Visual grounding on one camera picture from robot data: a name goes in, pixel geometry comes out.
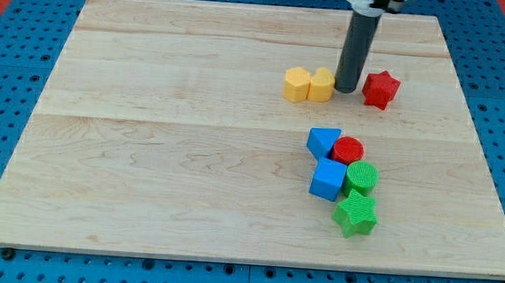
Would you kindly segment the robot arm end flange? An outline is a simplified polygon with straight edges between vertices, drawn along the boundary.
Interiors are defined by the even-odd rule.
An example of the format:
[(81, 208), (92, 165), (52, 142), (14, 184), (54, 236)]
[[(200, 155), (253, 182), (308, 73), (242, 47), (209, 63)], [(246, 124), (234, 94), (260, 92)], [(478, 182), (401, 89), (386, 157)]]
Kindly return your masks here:
[(405, 4), (412, 0), (345, 0), (351, 9), (365, 17), (380, 17), (383, 13), (400, 13)]

